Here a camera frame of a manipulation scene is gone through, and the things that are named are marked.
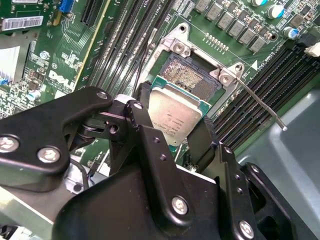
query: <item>capacitor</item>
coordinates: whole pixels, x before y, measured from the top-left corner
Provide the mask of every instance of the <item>capacitor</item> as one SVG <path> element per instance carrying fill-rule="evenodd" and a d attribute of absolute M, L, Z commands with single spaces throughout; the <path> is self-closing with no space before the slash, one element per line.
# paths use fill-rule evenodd
<path fill-rule="evenodd" d="M 285 8 L 282 5 L 271 5 L 266 11 L 266 15 L 270 19 L 281 18 L 285 14 Z"/>
<path fill-rule="evenodd" d="M 40 97 L 41 97 L 41 92 L 39 90 L 30 91 L 26 95 L 26 98 L 31 102 L 34 102 L 35 100 L 39 99 Z"/>
<path fill-rule="evenodd" d="M 255 7 L 265 5 L 267 2 L 268 0 L 251 0 L 252 6 L 255 6 Z"/>
<path fill-rule="evenodd" d="M 295 39 L 299 35 L 299 30 L 290 26 L 283 29 L 283 35 L 288 39 Z"/>
<path fill-rule="evenodd" d="M 41 51 L 39 56 L 43 60 L 49 60 L 50 58 L 50 54 L 47 51 Z"/>

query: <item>blue connector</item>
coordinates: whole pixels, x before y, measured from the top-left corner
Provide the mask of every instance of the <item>blue connector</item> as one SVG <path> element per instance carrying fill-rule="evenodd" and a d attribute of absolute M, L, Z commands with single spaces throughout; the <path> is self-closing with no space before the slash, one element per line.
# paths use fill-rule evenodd
<path fill-rule="evenodd" d="M 75 0 L 62 0 L 61 5 L 59 7 L 59 10 L 61 12 L 65 13 L 70 13 L 72 6 L 74 5 Z"/>
<path fill-rule="evenodd" d="M 5 85 L 9 83 L 9 79 L 0 77 L 0 85 Z"/>

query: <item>barcode sticker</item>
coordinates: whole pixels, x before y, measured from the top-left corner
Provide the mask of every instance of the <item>barcode sticker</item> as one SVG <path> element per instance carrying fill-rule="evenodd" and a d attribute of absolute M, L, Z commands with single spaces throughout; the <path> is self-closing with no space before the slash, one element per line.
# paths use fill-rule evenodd
<path fill-rule="evenodd" d="M 38 0 L 12 0 L 13 4 L 37 4 Z"/>
<path fill-rule="evenodd" d="M 41 26 L 43 20 L 44 16 L 6 18 L 2 21 L 2 31 Z"/>

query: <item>screw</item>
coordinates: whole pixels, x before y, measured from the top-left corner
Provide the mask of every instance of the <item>screw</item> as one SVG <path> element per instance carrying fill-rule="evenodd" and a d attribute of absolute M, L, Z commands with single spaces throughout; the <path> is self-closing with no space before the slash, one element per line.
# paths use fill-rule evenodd
<path fill-rule="evenodd" d="M 185 51 L 185 46 L 181 43 L 176 43 L 173 46 L 173 50 L 176 54 L 182 54 Z"/>
<path fill-rule="evenodd" d="M 96 94 L 101 99 L 108 99 L 107 94 L 105 94 L 103 91 L 100 91 Z"/>
<path fill-rule="evenodd" d="M 228 154 L 232 154 L 232 151 L 230 148 L 228 148 L 227 146 L 224 147 L 225 151 L 228 153 Z"/>
<path fill-rule="evenodd" d="M 185 215 L 188 212 L 188 205 L 187 203 L 178 196 L 172 198 L 172 207 L 177 214 Z"/>
<path fill-rule="evenodd" d="M 60 159 L 60 152 L 53 147 L 44 147 L 38 151 L 38 159 L 46 164 L 51 164 Z"/>
<path fill-rule="evenodd" d="M 134 105 L 137 109 L 143 109 L 143 108 L 144 108 L 140 102 L 135 102 L 133 105 Z"/>
<path fill-rule="evenodd" d="M 255 171 L 256 173 L 259 173 L 259 169 L 258 169 L 256 166 L 251 165 L 251 168 L 252 168 L 253 171 Z"/>
<path fill-rule="evenodd" d="M 242 234 L 248 238 L 248 239 L 253 239 L 255 234 L 254 234 L 254 230 L 252 229 L 252 227 L 249 225 L 249 223 L 247 223 L 246 221 L 240 221 L 239 223 L 240 229 Z"/>
<path fill-rule="evenodd" d="M 11 136 L 0 137 L 0 153 L 10 153 L 19 147 L 17 139 Z"/>
<path fill-rule="evenodd" d="M 229 77 L 228 76 L 224 76 L 222 78 L 222 81 L 226 84 L 229 81 Z"/>

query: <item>motherboard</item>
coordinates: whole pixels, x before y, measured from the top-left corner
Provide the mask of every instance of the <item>motherboard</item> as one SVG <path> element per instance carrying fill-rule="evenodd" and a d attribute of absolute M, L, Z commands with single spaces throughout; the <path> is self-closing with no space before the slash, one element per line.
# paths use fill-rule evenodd
<path fill-rule="evenodd" d="M 238 154 L 274 119 L 236 79 L 281 116 L 319 83 L 319 40 L 317 0 L 0 0 L 0 118 L 161 78 L 210 105 Z M 72 155 L 90 167 L 108 149 L 99 139 Z"/>

